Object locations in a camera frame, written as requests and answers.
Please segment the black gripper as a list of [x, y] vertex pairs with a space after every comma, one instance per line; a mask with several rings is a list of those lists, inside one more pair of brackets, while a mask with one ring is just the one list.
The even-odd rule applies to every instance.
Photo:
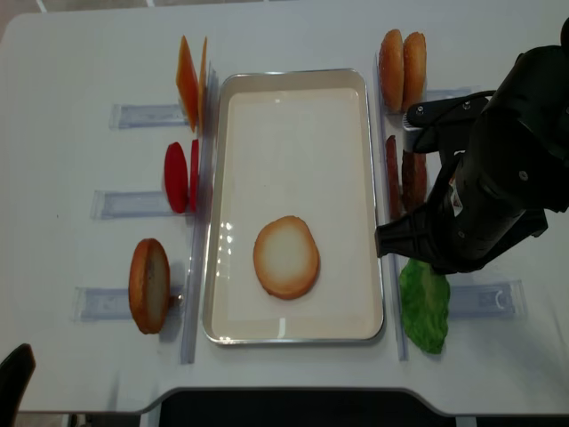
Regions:
[[548, 229], [542, 208], [520, 209], [492, 197], [476, 177], [466, 179], [463, 157], [442, 164], [424, 206], [376, 228], [379, 258], [399, 254], [442, 274], [472, 272]]

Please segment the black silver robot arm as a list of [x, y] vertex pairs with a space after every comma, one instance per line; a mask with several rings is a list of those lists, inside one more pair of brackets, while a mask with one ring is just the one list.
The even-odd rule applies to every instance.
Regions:
[[375, 231], [378, 255], [399, 254], [445, 274], [471, 272], [568, 207], [568, 55], [524, 52], [494, 91], [419, 102], [405, 112], [416, 154], [440, 152], [427, 200]]

